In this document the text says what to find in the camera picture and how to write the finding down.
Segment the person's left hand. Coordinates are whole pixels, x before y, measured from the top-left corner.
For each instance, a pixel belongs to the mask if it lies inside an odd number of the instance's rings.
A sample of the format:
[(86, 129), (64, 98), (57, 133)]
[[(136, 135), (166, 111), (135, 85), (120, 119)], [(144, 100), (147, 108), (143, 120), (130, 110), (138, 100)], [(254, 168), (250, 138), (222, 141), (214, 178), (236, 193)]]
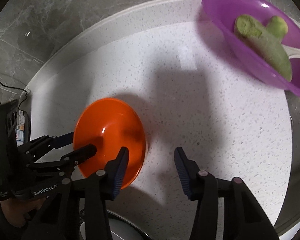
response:
[(12, 226), (21, 228), (25, 224), (29, 213), (33, 210), (39, 210), (45, 201), (46, 198), (37, 199), (30, 202), (10, 198), (1, 201), (0, 205), (7, 221)]

